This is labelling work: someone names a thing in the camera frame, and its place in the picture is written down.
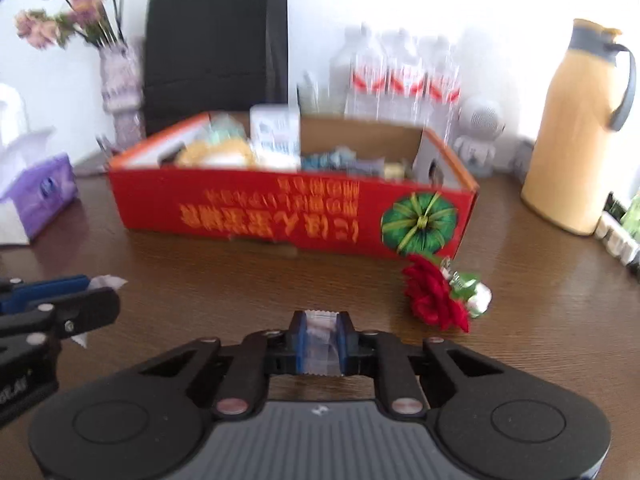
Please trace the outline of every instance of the gray ribbed panel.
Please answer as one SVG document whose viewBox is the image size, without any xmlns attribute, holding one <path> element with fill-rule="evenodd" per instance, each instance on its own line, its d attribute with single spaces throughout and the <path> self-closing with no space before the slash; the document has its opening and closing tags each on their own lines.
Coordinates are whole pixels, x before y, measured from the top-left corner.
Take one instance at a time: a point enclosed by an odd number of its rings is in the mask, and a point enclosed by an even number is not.
<svg viewBox="0 0 640 480">
<path fill-rule="evenodd" d="M 267 402 L 220 424 L 166 480 L 472 480 L 420 425 L 389 420 L 374 402 Z"/>
</svg>

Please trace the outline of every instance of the red cardboard box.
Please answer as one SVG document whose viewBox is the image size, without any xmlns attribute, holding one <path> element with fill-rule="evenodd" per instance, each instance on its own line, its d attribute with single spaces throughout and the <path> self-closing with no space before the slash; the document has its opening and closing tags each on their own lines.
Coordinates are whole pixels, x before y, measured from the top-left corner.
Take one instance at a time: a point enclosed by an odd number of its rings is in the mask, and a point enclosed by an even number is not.
<svg viewBox="0 0 640 480">
<path fill-rule="evenodd" d="M 248 114 L 234 117 L 248 132 Z M 348 146 L 358 158 L 412 161 L 424 135 L 441 155 L 446 187 L 337 173 L 159 166 L 159 158 L 190 142 L 207 121 L 208 114 L 183 121 L 111 161 L 111 187 L 127 228 L 266 238 L 301 249 L 368 256 L 455 256 L 478 184 L 433 132 L 303 116 L 301 149 L 322 153 Z"/>
</svg>

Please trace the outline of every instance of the yellow thermos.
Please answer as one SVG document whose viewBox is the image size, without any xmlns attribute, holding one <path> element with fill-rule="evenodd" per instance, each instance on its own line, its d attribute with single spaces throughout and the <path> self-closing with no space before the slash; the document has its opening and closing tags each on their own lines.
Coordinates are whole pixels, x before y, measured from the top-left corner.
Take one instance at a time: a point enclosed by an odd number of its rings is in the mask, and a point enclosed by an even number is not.
<svg viewBox="0 0 640 480">
<path fill-rule="evenodd" d="M 546 94 L 522 199 L 540 216 L 579 235 L 593 233 L 611 191 L 612 132 L 625 123 L 636 93 L 636 62 L 614 43 L 619 30 L 574 20 L 569 48 Z M 629 80 L 615 110 L 616 54 L 629 53 Z"/>
</svg>

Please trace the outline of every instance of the purple tissue box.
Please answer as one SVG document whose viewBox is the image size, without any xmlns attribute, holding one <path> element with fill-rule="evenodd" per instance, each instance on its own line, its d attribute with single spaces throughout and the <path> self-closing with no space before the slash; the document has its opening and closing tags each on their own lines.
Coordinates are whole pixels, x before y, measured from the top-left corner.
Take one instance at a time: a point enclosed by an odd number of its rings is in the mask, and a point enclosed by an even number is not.
<svg viewBox="0 0 640 480">
<path fill-rule="evenodd" d="M 0 197 L 0 244 L 28 244 L 77 196 L 66 155 L 24 170 Z"/>
</svg>

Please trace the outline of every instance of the bouquet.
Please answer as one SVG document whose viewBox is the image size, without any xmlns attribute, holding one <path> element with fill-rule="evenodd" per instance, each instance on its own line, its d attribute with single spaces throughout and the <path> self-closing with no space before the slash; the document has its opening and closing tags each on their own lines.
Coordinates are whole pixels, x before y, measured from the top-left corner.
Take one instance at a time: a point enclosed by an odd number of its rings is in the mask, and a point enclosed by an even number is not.
<svg viewBox="0 0 640 480">
<path fill-rule="evenodd" d="M 65 48 L 73 36 L 82 37 L 96 48 L 126 44 L 122 34 L 124 0 L 111 0 L 115 16 L 113 27 L 104 0 L 65 0 L 68 9 L 53 16 L 44 10 L 23 10 L 15 17 L 18 36 L 38 49 L 53 44 Z"/>
</svg>

